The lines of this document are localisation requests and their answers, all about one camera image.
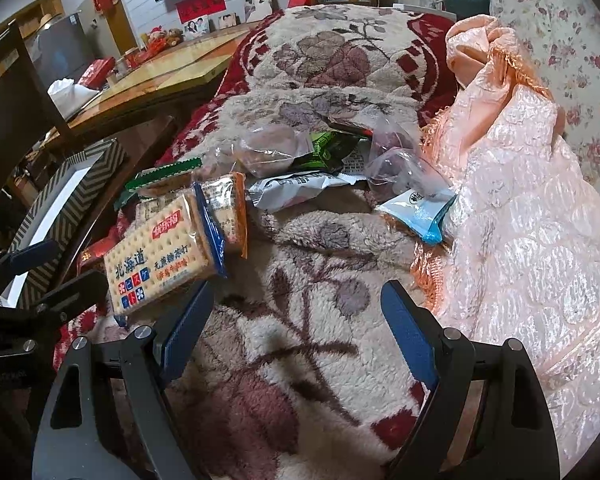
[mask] red gift box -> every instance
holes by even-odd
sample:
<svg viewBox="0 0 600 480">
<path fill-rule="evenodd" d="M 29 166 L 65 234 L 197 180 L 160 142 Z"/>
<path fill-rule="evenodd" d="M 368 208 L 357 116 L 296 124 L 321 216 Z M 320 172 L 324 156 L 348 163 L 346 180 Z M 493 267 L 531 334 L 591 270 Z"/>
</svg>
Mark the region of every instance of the red gift box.
<svg viewBox="0 0 600 480">
<path fill-rule="evenodd" d="M 91 90 L 100 90 L 107 81 L 107 74 L 111 72 L 115 65 L 116 60 L 112 57 L 97 59 L 84 71 L 78 85 L 86 86 Z"/>
</svg>

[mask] cracker package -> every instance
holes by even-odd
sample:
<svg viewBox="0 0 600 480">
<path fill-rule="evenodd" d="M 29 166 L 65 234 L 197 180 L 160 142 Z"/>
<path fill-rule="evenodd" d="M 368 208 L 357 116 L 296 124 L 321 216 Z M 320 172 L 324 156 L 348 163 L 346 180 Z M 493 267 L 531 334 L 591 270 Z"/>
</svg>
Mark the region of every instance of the cracker package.
<svg viewBox="0 0 600 480">
<path fill-rule="evenodd" d="M 247 257 L 247 213 L 244 203 L 244 175 L 229 173 L 201 184 L 209 212 L 220 227 L 226 250 Z"/>
<path fill-rule="evenodd" d="M 183 192 L 184 190 L 182 189 L 179 191 L 170 191 L 162 196 L 138 202 L 136 205 L 136 220 L 134 221 L 134 225 L 139 226 L 147 220 L 150 220 L 154 215 L 158 214 L 162 208 L 173 202 L 176 197 Z"/>
<path fill-rule="evenodd" d="M 224 247 L 213 236 L 204 204 L 200 190 L 198 196 L 184 192 L 105 255 L 116 314 L 131 314 L 185 282 L 223 273 Z"/>
<path fill-rule="evenodd" d="M 141 197 L 161 196 L 176 189 L 189 187 L 193 182 L 193 170 L 199 168 L 201 164 L 199 158 L 191 158 L 160 168 L 149 168 L 127 182 L 125 188 L 138 193 Z"/>
<path fill-rule="evenodd" d="M 244 203 L 244 175 L 229 173 L 200 184 L 209 212 L 224 235 L 226 252 L 247 257 L 247 213 Z M 179 192 L 143 200 L 136 206 L 135 226 L 148 221 L 171 203 Z"/>
</svg>

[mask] floral blanket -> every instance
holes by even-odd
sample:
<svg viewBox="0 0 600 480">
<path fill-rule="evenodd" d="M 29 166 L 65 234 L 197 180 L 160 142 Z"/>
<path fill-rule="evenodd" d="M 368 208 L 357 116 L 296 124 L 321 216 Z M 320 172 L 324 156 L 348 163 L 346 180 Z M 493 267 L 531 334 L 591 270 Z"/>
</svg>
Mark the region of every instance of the floral blanket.
<svg viewBox="0 0 600 480">
<path fill-rule="evenodd" d="M 405 127 L 450 105 L 451 22 L 359 6 L 296 7 L 241 44 L 216 97 L 160 163 L 201 155 L 256 123 L 301 130 L 322 115 Z M 362 189 L 327 189 L 275 214 L 251 208 L 249 257 L 228 259 L 217 304 L 168 389 L 180 431 L 213 478 L 374 480 L 424 398 L 379 305 L 410 276 L 414 240 L 372 214 Z M 96 340 L 125 335 L 104 320 Z"/>
</svg>

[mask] wooden chair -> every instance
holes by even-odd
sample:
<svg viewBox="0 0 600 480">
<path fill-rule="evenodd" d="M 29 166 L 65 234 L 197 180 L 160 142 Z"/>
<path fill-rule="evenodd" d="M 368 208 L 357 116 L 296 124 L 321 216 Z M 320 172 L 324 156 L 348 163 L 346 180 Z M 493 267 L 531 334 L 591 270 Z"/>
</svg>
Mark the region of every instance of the wooden chair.
<svg viewBox="0 0 600 480">
<path fill-rule="evenodd" d="M 52 127 L 72 137 L 66 121 L 42 88 L 18 26 L 11 22 L 0 35 L 0 190 Z"/>
</svg>

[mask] red paper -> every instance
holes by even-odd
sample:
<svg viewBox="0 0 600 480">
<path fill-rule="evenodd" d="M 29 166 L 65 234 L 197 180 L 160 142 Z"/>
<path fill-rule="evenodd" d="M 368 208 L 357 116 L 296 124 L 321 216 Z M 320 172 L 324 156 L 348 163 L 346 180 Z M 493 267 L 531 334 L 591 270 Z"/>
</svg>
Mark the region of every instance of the red paper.
<svg viewBox="0 0 600 480">
<path fill-rule="evenodd" d="M 205 14 L 226 10 L 224 0 L 184 0 L 176 4 L 180 23 L 187 23 Z"/>
</svg>

